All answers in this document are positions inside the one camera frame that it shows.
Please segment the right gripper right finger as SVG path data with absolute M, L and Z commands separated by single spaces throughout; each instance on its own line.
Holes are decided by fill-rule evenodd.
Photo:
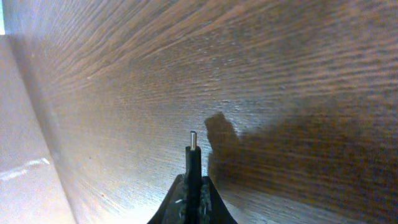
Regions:
M 208 176 L 202 177 L 199 224 L 237 224 Z

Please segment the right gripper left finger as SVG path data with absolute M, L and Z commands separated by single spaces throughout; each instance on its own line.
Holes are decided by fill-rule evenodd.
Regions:
M 175 178 L 159 209 L 147 222 L 148 224 L 185 223 L 187 190 L 184 177 L 184 174 L 179 174 Z

